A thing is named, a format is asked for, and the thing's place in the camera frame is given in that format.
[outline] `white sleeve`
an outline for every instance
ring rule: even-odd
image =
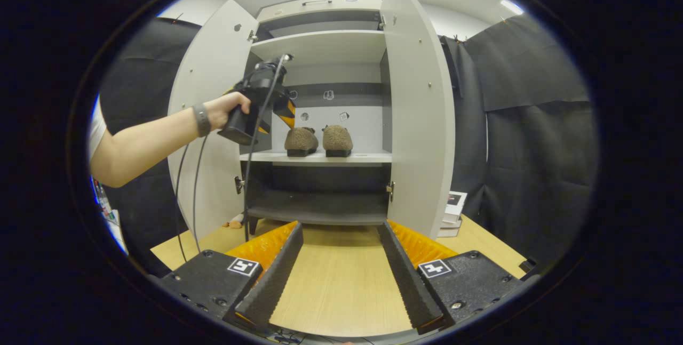
[[[105,118],[102,116],[102,108],[100,108],[100,96],[97,97],[97,102],[95,103],[95,109],[92,112],[92,119],[90,119],[90,140],[88,141],[88,160],[92,160],[92,156],[95,155],[95,150],[97,146],[100,146],[100,141],[102,141],[102,136],[105,135],[105,130],[107,129],[107,124],[105,124]]]

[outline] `table surface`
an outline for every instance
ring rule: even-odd
[[[260,220],[256,235],[284,225]],[[304,226],[304,243],[273,312],[271,323],[294,331],[337,337],[383,335],[410,329],[398,286],[373,226]],[[180,234],[188,260],[197,255],[189,231]],[[458,236],[437,238],[457,253],[478,250],[519,278],[524,260],[491,233],[463,216]],[[200,249],[225,253],[244,242],[243,229],[219,228]],[[152,248],[169,269],[183,264],[178,238]]]

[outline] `human arm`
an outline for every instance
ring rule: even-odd
[[[212,131],[225,126],[227,114],[237,105],[248,114],[250,104],[240,93],[205,102]],[[122,187],[197,137],[197,121],[191,108],[123,129],[114,136],[105,131],[90,160],[90,173],[102,184]]]

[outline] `ceiling light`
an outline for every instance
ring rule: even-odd
[[[517,5],[515,5],[514,3],[512,3],[512,2],[510,2],[510,1],[508,1],[508,0],[502,0],[502,1],[501,1],[501,4],[502,4],[504,7],[506,7],[507,9],[512,10],[512,12],[514,12],[514,14],[522,14],[522,13],[524,13],[524,11],[523,11],[522,9],[520,9]]]

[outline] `dark gray shelf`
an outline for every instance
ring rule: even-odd
[[[318,225],[380,225],[386,220],[386,194],[314,194],[267,190],[249,206],[249,215]]]

